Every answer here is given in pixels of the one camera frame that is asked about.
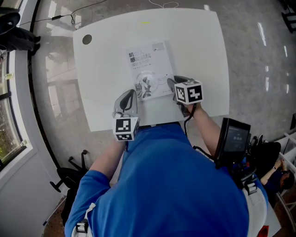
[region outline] wall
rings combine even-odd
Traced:
[[[21,23],[30,21],[37,0],[24,0]],[[46,149],[35,118],[28,83],[27,52],[10,54],[12,106],[27,148],[0,172],[0,236],[40,237],[43,222],[61,194],[49,184],[58,182],[56,167]]]

